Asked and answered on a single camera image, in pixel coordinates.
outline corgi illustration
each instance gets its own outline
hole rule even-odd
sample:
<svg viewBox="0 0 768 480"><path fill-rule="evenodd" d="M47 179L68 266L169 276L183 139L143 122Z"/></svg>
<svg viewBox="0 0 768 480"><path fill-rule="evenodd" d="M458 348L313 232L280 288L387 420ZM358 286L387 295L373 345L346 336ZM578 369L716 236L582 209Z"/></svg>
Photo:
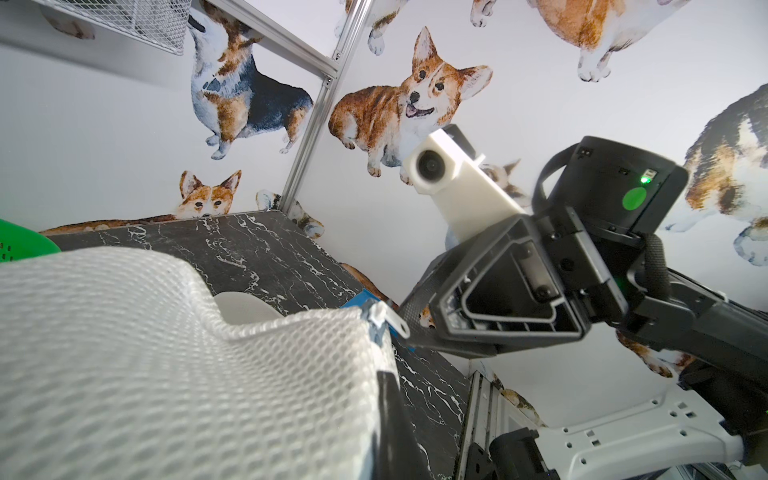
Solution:
<svg viewBox="0 0 768 480"><path fill-rule="evenodd" d="M509 180L512 171L519 164L520 159L506 164L504 167L499 167L494 164L481 164L480 170L488 175L488 178L493 180L493 182L505 191L512 200L516 201L525 211L529 212L531 209L531 196L519 187L513 185ZM453 230L448 228L448 232L445 234L445 249L450 250L456 245L458 245L458 239L456 238L456 235L454 235Z"/></svg>
<svg viewBox="0 0 768 480"><path fill-rule="evenodd" d="M690 174L684 201L678 201L664 229L684 232L712 214L750 225L733 242L740 257L768 265L768 84L713 118L688 149Z"/></svg>
<svg viewBox="0 0 768 480"><path fill-rule="evenodd" d="M648 34L690 0L528 0L558 37L581 49L578 77L600 81L608 60ZM470 20L484 27L496 0L473 0Z"/></svg>
<svg viewBox="0 0 768 480"><path fill-rule="evenodd" d="M81 40L93 40L96 38L94 26L85 20L72 17L44 5L40 5L40 13L51 27L65 35L80 38Z"/></svg>
<svg viewBox="0 0 768 480"><path fill-rule="evenodd" d="M639 356L651 372L658 373L668 379L672 378L672 372L679 375L680 372L685 370L685 367L689 366L696 359L695 356L676 350L661 350L660 352L656 352L645 345L628 339L618 330L616 330L616 338L618 338L621 345L632 350L635 355Z"/></svg>
<svg viewBox="0 0 768 480"><path fill-rule="evenodd" d="M425 306L422 312L419 314L419 325L424 328L434 329L435 319L432 318L432 312L429 311L429 305Z"/></svg>
<svg viewBox="0 0 768 480"><path fill-rule="evenodd" d="M181 174L179 189L181 190L182 200L175 214L140 218L138 220L97 220L95 222L73 223L72 225L44 230L40 233L43 235L55 235L57 233L91 232L93 230L106 230L113 227L126 227L128 225L145 225L147 223L167 222L169 220L226 215L229 213L230 207L232 207L232 199L235 190L237 190L237 185L240 184L241 175L241 170L238 170L216 187L209 187L203 185L203 182L199 181L192 172L186 170Z"/></svg>
<svg viewBox="0 0 768 480"><path fill-rule="evenodd" d="M542 422L541 417L538 415L538 412L536 412L536 409L533 408L533 405L515 390L504 388L502 380L495 373L493 374L493 382L491 382L491 384L499 390L504 398L509 400L512 405L520 410L523 415L528 417L528 420L531 420L534 425L537 427L547 426L546 423Z"/></svg>
<svg viewBox="0 0 768 480"><path fill-rule="evenodd" d="M256 194L257 210L277 210L280 208L280 195L274 194L269 190L259 190ZM288 218L294 222L304 233L312 240L320 238L325 233L326 228L322 223L310 217L298 201L293 202L293 208L290 209Z"/></svg>
<svg viewBox="0 0 768 480"><path fill-rule="evenodd" d="M341 0L339 3L345 3L346 15L339 20L339 24L336 26L336 37L341 36L341 32L344 29L347 15L352 8L353 0ZM381 55L384 53L384 32L386 28L392 23L400 10L406 6L408 0L376 0L371 6L371 13L369 14L369 26L371 27L371 33L368 35L368 49L375 55Z"/></svg>
<svg viewBox="0 0 768 480"><path fill-rule="evenodd" d="M399 308L399 305L397 303L394 303L387 295L384 295L381 290L376 288L376 285L373 284L370 278L365 276L360 270L356 269L354 266L349 265L348 263L339 263L339 265L344 267L344 270L348 271L352 276L354 276L358 282L362 284L370 293L373 293L376 295L376 297L386 302L387 305L391 306L393 310L397 310Z"/></svg>
<svg viewBox="0 0 768 480"><path fill-rule="evenodd" d="M413 48L411 76L399 87L368 87L347 94L333 109L328 128L345 147L368 153L368 173L381 176L381 164L400 167L426 137L451 122L462 103L485 88L493 70L485 65L457 70L438 55L424 27Z"/></svg>
<svg viewBox="0 0 768 480"><path fill-rule="evenodd" d="M210 157L227 155L236 138L285 128L281 154L297 142L312 111L303 89L261 74L251 45L262 39L256 31L203 1L205 13L191 9L188 27L195 44L192 105L197 120L213 135L205 141L219 148Z"/></svg>

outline white vein pattern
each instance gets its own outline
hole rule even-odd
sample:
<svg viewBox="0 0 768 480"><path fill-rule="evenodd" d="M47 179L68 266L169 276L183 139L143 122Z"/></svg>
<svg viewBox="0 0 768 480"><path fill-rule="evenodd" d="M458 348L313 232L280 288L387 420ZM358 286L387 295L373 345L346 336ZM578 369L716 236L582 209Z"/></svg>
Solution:
<svg viewBox="0 0 768 480"><path fill-rule="evenodd" d="M63 250L113 245L189 262L215 295L248 292L283 315L336 308L362 287L280 212L252 212L51 238ZM447 480L462 434L469 383L438 353L392 339L403 402L429 475Z"/></svg>

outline mesh laundry bag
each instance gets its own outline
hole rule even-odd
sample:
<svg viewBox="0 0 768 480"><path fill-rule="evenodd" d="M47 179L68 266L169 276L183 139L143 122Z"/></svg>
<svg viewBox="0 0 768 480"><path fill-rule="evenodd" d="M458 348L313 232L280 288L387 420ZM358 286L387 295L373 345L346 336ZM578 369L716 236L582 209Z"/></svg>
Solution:
<svg viewBox="0 0 768 480"><path fill-rule="evenodd" d="M3 264L0 478L368 478L396 368L360 317L228 325L191 265L143 250Z"/></svg>

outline black strap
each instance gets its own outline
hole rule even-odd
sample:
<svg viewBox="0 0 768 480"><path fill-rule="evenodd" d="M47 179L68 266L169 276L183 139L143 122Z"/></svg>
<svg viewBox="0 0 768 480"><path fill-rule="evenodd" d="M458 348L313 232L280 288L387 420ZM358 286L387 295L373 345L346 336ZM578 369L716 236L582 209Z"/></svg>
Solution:
<svg viewBox="0 0 768 480"><path fill-rule="evenodd" d="M672 296L672 286L664 245L654 233L644 233L642 237L645 240L645 286L648 296L668 301Z"/></svg>
<svg viewBox="0 0 768 480"><path fill-rule="evenodd" d="M547 180L554 172L563 168L573 156L578 144L573 144L570 147L556 153L546 163L544 168L541 169L541 173L538 175L536 181L536 188L533 190L533 198L531 199L531 205L533 206L533 213L537 214L549 207L549 201L547 195L544 193L544 180Z"/></svg>

